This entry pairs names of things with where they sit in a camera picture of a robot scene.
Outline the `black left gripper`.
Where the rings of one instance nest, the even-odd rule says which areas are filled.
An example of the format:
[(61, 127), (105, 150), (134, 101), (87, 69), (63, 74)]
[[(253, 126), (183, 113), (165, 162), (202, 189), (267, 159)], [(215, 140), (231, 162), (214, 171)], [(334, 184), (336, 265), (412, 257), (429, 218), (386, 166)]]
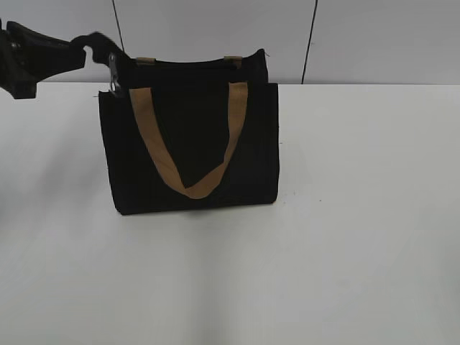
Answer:
[(107, 36), (93, 32), (68, 42), (13, 21), (1, 30), (1, 88), (15, 99), (34, 99), (39, 82), (84, 67), (84, 47), (92, 49), (94, 63), (104, 65), (109, 73), (109, 89), (100, 91), (98, 96), (124, 97), (119, 82), (124, 52)]

